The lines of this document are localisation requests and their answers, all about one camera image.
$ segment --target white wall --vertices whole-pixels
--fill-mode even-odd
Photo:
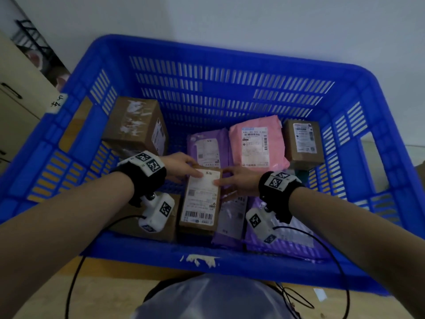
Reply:
[[[364,66],[425,146],[425,0],[16,0],[68,69],[108,33]]]
[[[25,17],[12,0],[0,0],[0,30],[9,38],[19,31],[15,20],[24,20]]]

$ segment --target barcode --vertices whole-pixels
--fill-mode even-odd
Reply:
[[[199,213],[198,211],[191,211],[191,210],[185,211],[184,216],[185,217],[199,218],[199,219],[203,219],[203,220],[212,220],[213,219],[213,214]]]
[[[268,150],[268,144],[267,144],[268,142],[267,142],[267,135],[264,135],[264,151],[267,151]]]

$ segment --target cabinet handle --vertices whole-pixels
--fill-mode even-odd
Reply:
[[[15,94],[16,97],[18,97],[19,99],[22,99],[22,96],[19,95],[19,93],[17,91],[15,91],[12,87],[10,87],[9,85],[7,85],[6,83],[1,83],[2,86],[8,88],[13,94]]]

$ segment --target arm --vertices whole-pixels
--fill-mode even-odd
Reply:
[[[230,185],[223,190],[231,193],[227,199],[259,195],[262,174],[243,167],[223,172],[234,174],[216,182]],[[425,318],[424,240],[352,203],[304,187],[291,194],[289,210],[388,289],[415,318]]]
[[[174,181],[185,174],[202,176],[187,164],[195,161],[185,154],[161,159]],[[133,193],[131,179],[113,172],[0,225],[0,317],[12,318],[53,274],[91,243]]]

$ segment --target blue plastic crate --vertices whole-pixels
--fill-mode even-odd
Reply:
[[[117,96],[157,99],[170,134],[169,152],[186,150],[186,135],[277,114],[320,123],[326,162],[309,186],[356,203],[425,238],[425,198],[376,78],[350,64],[244,53],[109,35],[90,46],[63,89],[68,99],[46,114],[0,179],[0,222],[55,194],[101,177],[117,156],[100,138]],[[69,152],[58,147],[85,96],[93,107]],[[360,137],[371,132],[390,188],[376,193]],[[167,183],[165,191],[183,193]],[[340,288],[332,262],[238,253],[102,235],[92,257]],[[217,257],[199,267],[189,254]],[[350,289],[385,293],[336,253]]]

